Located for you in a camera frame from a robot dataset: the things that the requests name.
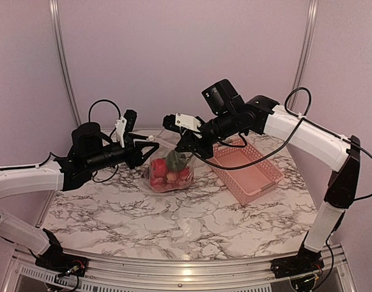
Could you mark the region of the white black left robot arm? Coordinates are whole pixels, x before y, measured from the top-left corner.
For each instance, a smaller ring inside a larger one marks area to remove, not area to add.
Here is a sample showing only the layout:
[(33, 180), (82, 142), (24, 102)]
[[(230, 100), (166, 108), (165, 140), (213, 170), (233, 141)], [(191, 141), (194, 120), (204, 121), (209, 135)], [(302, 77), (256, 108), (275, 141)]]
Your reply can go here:
[[(103, 133), (97, 122), (75, 129), (72, 147), (65, 157), (56, 157), (35, 165), (0, 168), (0, 199), (43, 191), (70, 191), (81, 188), (95, 172), (126, 164), (130, 169), (143, 165), (159, 149), (153, 136), (132, 132), (123, 118), (116, 122), (116, 141)], [(0, 210), (0, 237), (32, 251), (37, 260), (61, 271), (68, 258), (54, 234), (35, 228)]]

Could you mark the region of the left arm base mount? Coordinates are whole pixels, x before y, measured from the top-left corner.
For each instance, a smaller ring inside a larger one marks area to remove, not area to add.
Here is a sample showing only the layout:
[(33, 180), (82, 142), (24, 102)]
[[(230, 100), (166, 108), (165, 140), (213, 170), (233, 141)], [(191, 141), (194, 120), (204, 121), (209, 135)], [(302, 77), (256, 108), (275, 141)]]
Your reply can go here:
[(74, 273), (79, 277), (83, 277), (88, 267), (88, 259), (86, 257), (64, 253), (61, 243), (57, 240), (56, 236), (47, 229), (43, 229), (43, 231), (49, 239), (50, 247), (43, 254), (36, 256), (36, 266), (57, 271), (62, 276), (72, 274), (69, 270), (76, 266), (78, 269)]

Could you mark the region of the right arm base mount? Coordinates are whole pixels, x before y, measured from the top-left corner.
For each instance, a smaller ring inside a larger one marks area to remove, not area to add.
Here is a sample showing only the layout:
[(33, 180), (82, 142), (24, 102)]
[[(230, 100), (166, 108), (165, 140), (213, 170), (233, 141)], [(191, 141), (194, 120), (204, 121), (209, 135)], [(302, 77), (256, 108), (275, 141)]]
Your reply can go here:
[(276, 279), (306, 274), (324, 268), (321, 252), (313, 252), (301, 246), (293, 256), (271, 261), (270, 269)]

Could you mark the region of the pink perforated plastic basket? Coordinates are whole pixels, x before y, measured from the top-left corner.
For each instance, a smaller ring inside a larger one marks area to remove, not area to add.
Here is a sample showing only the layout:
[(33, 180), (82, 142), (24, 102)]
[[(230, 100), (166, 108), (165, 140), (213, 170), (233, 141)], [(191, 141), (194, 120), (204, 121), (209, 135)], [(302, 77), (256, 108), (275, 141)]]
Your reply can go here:
[[(214, 157), (209, 161), (220, 166), (235, 167), (263, 157), (250, 142), (244, 148), (239, 147), (243, 144), (239, 138), (231, 140), (230, 143), (235, 147), (215, 144)], [(273, 190), (284, 178), (284, 174), (269, 160), (241, 170), (221, 170), (216, 167), (211, 169), (243, 206)]]

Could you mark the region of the red yellow lychee bunch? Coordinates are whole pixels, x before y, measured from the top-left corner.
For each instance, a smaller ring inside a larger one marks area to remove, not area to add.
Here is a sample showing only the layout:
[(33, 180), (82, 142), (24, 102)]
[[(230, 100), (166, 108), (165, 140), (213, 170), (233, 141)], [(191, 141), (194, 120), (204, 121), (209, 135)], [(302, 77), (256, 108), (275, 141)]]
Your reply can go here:
[(181, 172), (169, 172), (165, 176), (151, 176), (149, 186), (156, 193), (169, 192), (173, 190), (181, 190), (189, 187), (194, 181), (194, 172), (189, 172), (188, 169)]

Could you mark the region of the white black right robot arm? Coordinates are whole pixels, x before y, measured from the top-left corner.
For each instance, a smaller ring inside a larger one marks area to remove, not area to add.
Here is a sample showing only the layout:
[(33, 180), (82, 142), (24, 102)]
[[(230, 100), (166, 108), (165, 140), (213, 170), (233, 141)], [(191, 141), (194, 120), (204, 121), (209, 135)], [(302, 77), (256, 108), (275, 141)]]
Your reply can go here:
[(289, 111), (279, 102), (258, 95), (244, 102), (241, 96), (206, 93), (205, 100), (215, 112), (215, 118), (204, 121), (182, 113), (166, 115), (162, 125), (181, 136), (179, 152), (191, 152), (208, 163), (241, 204), (259, 198), (276, 184), (273, 172), (264, 167), (266, 156), (259, 156), (253, 147), (221, 142), (235, 134), (266, 134), (296, 146), (324, 162), (332, 175), (319, 213), (306, 234), (301, 252), (292, 266), (306, 272), (316, 262), (339, 219), (353, 203), (360, 171), (360, 142), (352, 137), (335, 134), (305, 115)]

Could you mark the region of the green bell pepper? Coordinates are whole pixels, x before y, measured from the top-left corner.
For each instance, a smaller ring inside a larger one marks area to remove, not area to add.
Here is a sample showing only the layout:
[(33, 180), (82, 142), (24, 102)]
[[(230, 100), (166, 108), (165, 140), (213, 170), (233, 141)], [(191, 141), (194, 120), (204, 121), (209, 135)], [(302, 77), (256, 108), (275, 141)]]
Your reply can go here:
[(166, 158), (167, 168), (171, 172), (180, 172), (187, 166), (187, 157), (184, 153), (175, 150), (170, 151)]

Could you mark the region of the clear zip top bag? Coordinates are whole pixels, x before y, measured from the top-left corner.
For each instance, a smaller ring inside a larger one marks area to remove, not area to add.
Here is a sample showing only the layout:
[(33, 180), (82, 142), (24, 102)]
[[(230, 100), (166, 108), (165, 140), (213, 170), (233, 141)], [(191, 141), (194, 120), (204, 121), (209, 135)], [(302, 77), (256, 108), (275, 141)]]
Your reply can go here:
[(151, 155), (142, 173), (146, 186), (155, 193), (190, 187), (194, 182), (195, 156), (190, 152), (177, 152), (175, 144), (160, 137), (156, 137), (155, 142), (159, 143), (159, 149)]

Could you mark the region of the pink red apple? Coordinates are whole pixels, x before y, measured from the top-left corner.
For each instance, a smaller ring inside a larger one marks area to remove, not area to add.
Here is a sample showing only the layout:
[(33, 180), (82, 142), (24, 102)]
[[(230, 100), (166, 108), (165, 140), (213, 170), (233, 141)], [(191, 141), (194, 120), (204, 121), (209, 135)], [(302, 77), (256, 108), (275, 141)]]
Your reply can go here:
[(154, 159), (150, 163), (150, 174), (153, 179), (164, 179), (167, 173), (168, 168), (164, 158)]

